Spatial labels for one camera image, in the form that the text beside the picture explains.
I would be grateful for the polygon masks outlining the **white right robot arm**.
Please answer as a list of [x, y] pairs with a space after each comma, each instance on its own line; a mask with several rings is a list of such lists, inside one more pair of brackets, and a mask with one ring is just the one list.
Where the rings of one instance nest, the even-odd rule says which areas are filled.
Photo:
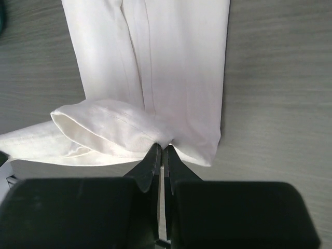
[[154, 144], [122, 177], [18, 180], [1, 154], [1, 248], [319, 248], [284, 182], [205, 181]]

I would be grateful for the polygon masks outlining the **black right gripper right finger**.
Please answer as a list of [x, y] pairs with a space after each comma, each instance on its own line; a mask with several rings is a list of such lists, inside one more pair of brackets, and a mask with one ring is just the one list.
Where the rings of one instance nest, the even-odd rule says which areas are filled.
[[205, 181], [163, 153], [167, 239], [171, 248], [319, 248], [299, 191], [286, 182]]

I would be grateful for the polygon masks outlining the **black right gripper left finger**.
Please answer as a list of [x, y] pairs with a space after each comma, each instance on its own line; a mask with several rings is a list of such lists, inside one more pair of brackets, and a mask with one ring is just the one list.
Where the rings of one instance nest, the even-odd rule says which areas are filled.
[[1, 248], [154, 248], [161, 146], [122, 177], [17, 182], [1, 205]]

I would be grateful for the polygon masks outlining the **white and green t-shirt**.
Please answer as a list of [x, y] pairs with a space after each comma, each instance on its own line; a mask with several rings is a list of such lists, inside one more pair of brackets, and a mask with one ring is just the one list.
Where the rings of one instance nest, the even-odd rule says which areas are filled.
[[71, 167], [173, 146], [209, 167], [220, 140], [229, 1], [63, 1], [85, 99], [1, 135], [1, 154]]

